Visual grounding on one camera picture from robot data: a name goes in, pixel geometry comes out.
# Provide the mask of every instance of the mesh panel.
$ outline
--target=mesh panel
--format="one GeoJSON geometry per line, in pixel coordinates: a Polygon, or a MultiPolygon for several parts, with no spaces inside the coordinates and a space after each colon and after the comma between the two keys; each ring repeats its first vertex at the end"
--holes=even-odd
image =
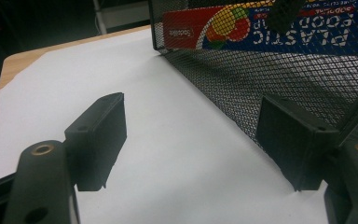
{"type": "MultiPolygon", "coordinates": [[[[266,42],[265,37],[263,41],[266,43],[263,45],[248,46],[235,40],[236,36],[231,33],[233,29],[240,26],[238,21],[243,17],[241,15],[233,17],[229,14],[220,16],[220,21],[216,21],[214,26],[210,24],[215,30],[215,33],[209,34],[211,38],[216,39],[213,45],[205,45],[204,41],[201,43],[204,49],[167,48],[167,39],[164,41],[163,31],[164,13],[185,9],[191,12],[191,9],[195,7],[212,8],[239,2],[249,1],[151,0],[155,49],[159,50],[253,140],[255,140],[261,96],[264,93],[275,93],[293,100],[341,131],[356,127],[356,132],[347,130],[341,139],[345,139],[347,135],[350,135],[347,139],[358,139],[358,124],[352,125],[353,127],[348,126],[350,121],[358,118],[358,18],[351,18],[348,13],[329,16],[322,10],[319,12],[316,10],[316,14],[310,18],[318,17],[324,22],[330,20],[330,25],[325,24],[320,29],[313,29],[313,33],[318,33],[318,35],[312,35],[313,40],[308,45],[298,44],[289,48],[287,44],[290,44],[288,42],[290,38],[285,39],[285,44],[280,39],[272,40],[272,38],[268,40],[270,42],[266,42]],[[234,28],[232,28],[233,21],[231,21],[233,18],[236,20],[234,28]],[[351,20],[349,21],[350,31],[343,29],[348,23],[338,25],[337,20],[351,20]],[[327,36],[331,34],[344,36],[345,46],[337,47],[340,45],[338,40],[342,41],[342,38],[328,39],[327,36]]],[[[344,7],[357,6],[350,14],[358,16],[358,11],[356,11],[358,1],[347,2],[349,4],[344,7]]],[[[272,4],[272,1],[262,1],[258,3],[257,8],[271,7],[272,4]]],[[[329,6],[332,9],[343,7],[333,7],[331,4],[329,6]]],[[[181,18],[178,14],[177,20],[191,23],[196,22],[197,18],[181,18]]],[[[250,32],[249,37],[246,38],[255,38],[251,37],[255,34],[252,33],[255,27],[248,27],[242,26],[243,29],[248,29],[248,33],[250,32]]],[[[304,35],[301,34],[301,36],[305,37],[302,40],[310,40],[306,34],[311,34],[312,30],[306,30],[303,33],[304,35]]]]}

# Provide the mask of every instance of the yellow fruit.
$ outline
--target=yellow fruit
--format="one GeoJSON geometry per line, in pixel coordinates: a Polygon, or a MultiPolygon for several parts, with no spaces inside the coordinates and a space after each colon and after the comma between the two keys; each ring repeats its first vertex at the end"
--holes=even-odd
{"type": "Polygon", "coordinates": [[[235,16],[231,10],[222,9],[213,17],[212,27],[218,35],[228,35],[235,27],[235,16]]]}

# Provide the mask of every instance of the black metal mesh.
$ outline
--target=black metal mesh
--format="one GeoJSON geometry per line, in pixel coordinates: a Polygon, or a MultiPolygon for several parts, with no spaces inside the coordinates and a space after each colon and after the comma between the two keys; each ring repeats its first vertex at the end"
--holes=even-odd
{"type": "MultiPolygon", "coordinates": [[[[165,12],[250,1],[149,2],[155,49],[253,140],[264,93],[275,93],[297,102],[345,131],[342,140],[358,139],[358,20],[352,26],[356,34],[350,34],[347,40],[347,47],[356,48],[347,48],[348,52],[344,48],[338,52],[337,48],[326,45],[320,53],[320,46],[312,44],[298,45],[296,52],[291,53],[284,53],[285,45],[277,46],[282,52],[271,52],[263,46],[254,50],[167,49],[162,19],[165,12]]],[[[328,28],[324,32],[342,33],[339,27],[328,28]]],[[[313,38],[324,38],[324,35],[313,38]]]]}

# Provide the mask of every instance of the white sheet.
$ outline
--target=white sheet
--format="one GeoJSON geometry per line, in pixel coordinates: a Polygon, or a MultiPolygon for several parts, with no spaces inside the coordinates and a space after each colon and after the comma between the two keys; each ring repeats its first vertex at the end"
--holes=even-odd
{"type": "Polygon", "coordinates": [[[125,93],[128,139],[107,189],[77,194],[88,223],[327,223],[323,194],[279,168],[152,49],[150,30],[45,54],[0,90],[0,177],[99,97],[125,93]]]}

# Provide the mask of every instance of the red fruit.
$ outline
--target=red fruit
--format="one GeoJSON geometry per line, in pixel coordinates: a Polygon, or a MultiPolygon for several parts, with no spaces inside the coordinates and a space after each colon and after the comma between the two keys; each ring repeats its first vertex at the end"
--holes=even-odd
{"type": "Polygon", "coordinates": [[[208,38],[209,42],[213,41],[226,41],[226,37],[223,35],[219,35],[216,33],[216,31],[213,29],[212,25],[208,27],[206,30],[206,37],[208,38]]]}
{"type": "Polygon", "coordinates": [[[251,30],[251,22],[248,18],[240,19],[235,21],[234,30],[228,34],[228,39],[233,42],[242,41],[246,36],[248,36],[251,30]]]}

